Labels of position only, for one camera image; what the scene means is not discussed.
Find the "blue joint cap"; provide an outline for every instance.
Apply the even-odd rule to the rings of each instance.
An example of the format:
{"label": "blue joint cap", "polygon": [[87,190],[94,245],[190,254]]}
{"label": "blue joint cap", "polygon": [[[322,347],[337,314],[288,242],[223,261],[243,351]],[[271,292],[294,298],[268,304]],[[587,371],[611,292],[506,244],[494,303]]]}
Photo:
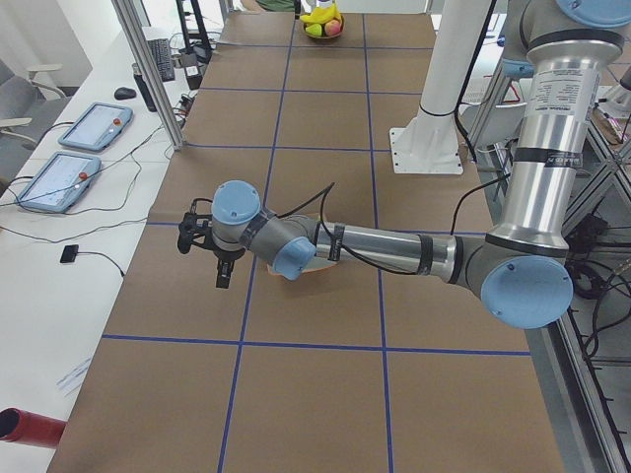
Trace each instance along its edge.
{"label": "blue joint cap", "polygon": [[527,61],[502,58],[502,68],[506,77],[525,79],[534,75],[534,66]]}
{"label": "blue joint cap", "polygon": [[298,279],[314,256],[316,256],[316,247],[305,236],[298,236],[276,254],[272,269],[290,281],[294,281]]}
{"label": "blue joint cap", "polygon": [[213,219],[224,225],[242,225],[260,212],[260,197],[251,184],[229,180],[215,192],[211,208]]}
{"label": "blue joint cap", "polygon": [[517,328],[538,328],[560,318],[574,289],[561,263],[545,256],[520,256],[491,271],[480,298],[486,309]]}
{"label": "blue joint cap", "polygon": [[592,28],[620,28],[631,23],[631,0],[556,0],[563,13]]}

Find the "red pipe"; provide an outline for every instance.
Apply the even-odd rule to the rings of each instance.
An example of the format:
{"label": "red pipe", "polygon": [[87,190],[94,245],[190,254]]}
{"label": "red pipe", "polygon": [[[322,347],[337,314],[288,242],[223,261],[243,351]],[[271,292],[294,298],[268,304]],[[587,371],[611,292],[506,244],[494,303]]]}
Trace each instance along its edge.
{"label": "red pipe", "polygon": [[65,427],[64,421],[13,407],[0,412],[2,441],[57,448]]}

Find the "computer mouse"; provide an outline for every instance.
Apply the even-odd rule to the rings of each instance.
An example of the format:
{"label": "computer mouse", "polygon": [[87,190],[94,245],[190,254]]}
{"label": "computer mouse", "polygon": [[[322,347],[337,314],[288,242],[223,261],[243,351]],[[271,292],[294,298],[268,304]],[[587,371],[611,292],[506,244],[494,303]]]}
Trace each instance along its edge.
{"label": "computer mouse", "polygon": [[127,99],[133,99],[136,97],[136,91],[129,89],[128,87],[119,87],[114,92],[114,98],[118,101],[126,101]]}

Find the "white pole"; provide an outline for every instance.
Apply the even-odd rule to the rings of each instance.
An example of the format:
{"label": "white pole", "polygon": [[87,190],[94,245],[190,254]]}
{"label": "white pole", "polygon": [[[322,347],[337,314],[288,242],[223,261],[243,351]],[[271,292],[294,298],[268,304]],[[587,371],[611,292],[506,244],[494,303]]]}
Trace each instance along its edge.
{"label": "white pole", "polygon": [[423,89],[406,128],[391,128],[394,172],[462,174],[453,112],[492,0],[447,0]]}

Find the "fruit bowl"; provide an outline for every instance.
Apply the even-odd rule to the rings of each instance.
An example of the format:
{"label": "fruit bowl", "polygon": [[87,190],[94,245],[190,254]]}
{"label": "fruit bowl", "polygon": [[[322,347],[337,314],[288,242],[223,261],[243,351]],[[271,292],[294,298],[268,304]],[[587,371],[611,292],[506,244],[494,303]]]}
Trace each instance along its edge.
{"label": "fruit bowl", "polygon": [[303,24],[303,29],[305,30],[305,34],[308,37],[311,37],[313,39],[334,39],[336,37],[339,37],[344,32],[344,16],[342,15],[342,17],[341,17],[340,29],[339,29],[339,32],[336,33],[336,34],[332,34],[332,35],[328,35],[328,34],[324,34],[324,35],[311,34],[310,32],[307,31],[308,28],[309,28],[309,26],[307,24]]}

